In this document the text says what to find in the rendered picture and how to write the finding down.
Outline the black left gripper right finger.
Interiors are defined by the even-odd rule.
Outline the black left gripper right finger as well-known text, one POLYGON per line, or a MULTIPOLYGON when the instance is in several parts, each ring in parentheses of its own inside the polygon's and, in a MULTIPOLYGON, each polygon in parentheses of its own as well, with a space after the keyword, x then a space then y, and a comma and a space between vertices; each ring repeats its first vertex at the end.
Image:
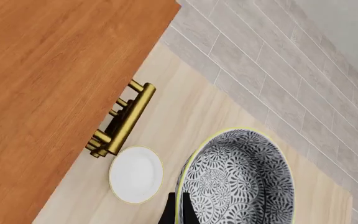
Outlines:
POLYGON ((183 196, 183 224, 198 224, 198 218, 191 204, 190 194, 184 192, 183 196))

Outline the white plate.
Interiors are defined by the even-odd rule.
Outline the white plate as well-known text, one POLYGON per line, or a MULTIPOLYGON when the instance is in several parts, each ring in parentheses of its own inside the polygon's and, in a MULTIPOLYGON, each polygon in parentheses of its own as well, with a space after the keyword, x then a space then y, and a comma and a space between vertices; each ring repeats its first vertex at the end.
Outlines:
POLYGON ((108 180, 111 191, 120 201, 129 204, 145 203, 162 186, 163 162, 148 147, 128 147, 113 159, 108 180))

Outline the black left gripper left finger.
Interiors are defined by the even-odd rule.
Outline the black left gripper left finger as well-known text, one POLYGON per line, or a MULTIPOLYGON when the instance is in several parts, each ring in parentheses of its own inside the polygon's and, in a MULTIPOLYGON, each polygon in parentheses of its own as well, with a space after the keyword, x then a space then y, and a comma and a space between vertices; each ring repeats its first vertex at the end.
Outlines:
POLYGON ((176 194, 170 192, 159 224, 175 224, 176 194))

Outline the wooden cabinet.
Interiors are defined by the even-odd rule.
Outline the wooden cabinet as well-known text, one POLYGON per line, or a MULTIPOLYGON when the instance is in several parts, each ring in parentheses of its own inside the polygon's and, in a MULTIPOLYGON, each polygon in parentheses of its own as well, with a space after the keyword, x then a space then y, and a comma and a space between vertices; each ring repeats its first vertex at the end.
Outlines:
POLYGON ((180 9, 0 0, 0 224, 28 224, 180 9))

